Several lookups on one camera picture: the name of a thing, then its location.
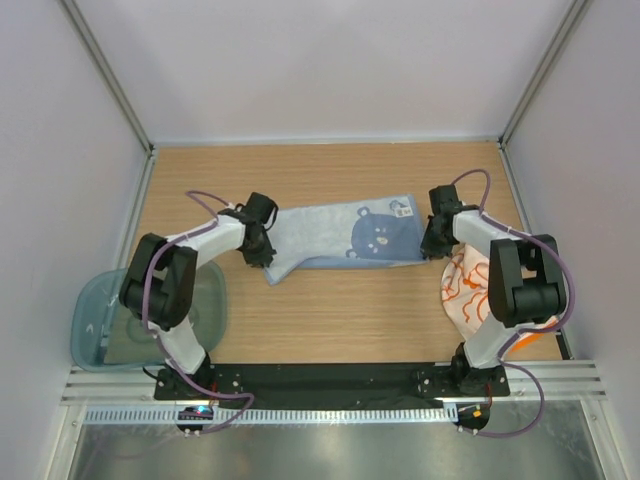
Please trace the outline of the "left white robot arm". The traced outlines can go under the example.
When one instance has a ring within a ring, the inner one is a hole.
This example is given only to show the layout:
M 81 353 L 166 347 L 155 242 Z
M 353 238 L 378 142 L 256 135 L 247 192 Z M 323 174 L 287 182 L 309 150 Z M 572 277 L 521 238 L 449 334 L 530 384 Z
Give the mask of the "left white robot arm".
M 265 269 L 276 255 L 268 236 L 279 212 L 276 202 L 253 192 L 240 204 L 202 191 L 187 196 L 210 218 L 182 233 L 141 237 L 119 291 L 119 302 L 141 321 L 164 357 L 177 388 L 191 400 L 211 392 L 213 370 L 208 351 L 189 320 L 200 267 L 238 251 L 245 263 Z

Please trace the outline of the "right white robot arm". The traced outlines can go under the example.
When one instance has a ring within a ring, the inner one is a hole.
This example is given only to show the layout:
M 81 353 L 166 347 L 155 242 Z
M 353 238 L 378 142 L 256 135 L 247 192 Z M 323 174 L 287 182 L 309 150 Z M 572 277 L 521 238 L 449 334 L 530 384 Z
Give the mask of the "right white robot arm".
M 429 199 L 420 251 L 426 260 L 449 261 L 443 303 L 465 299 L 465 317 L 486 315 L 439 378 L 449 391 L 481 396 L 500 379 L 501 362 L 521 335 L 546 333 L 549 320 L 567 312 L 566 266 L 553 236 L 501 224 L 464 204 L 454 185 L 431 189 Z

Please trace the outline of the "blue bear towel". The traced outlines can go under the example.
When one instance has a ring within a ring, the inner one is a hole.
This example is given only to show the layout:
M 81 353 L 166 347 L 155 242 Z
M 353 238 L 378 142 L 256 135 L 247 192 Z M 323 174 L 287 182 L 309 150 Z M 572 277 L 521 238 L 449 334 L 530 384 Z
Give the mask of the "blue bear towel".
M 297 268 L 420 264 L 423 233 L 411 194 L 283 209 L 268 232 L 276 255 L 265 277 L 276 285 Z

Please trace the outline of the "orange and white towel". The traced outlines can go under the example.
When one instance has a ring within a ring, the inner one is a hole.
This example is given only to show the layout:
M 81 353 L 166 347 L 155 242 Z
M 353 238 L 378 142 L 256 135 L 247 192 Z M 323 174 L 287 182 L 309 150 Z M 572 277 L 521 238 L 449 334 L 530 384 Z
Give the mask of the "orange and white towel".
M 444 268 L 440 296 L 444 312 L 464 340 L 469 340 L 487 319 L 489 259 L 463 245 Z

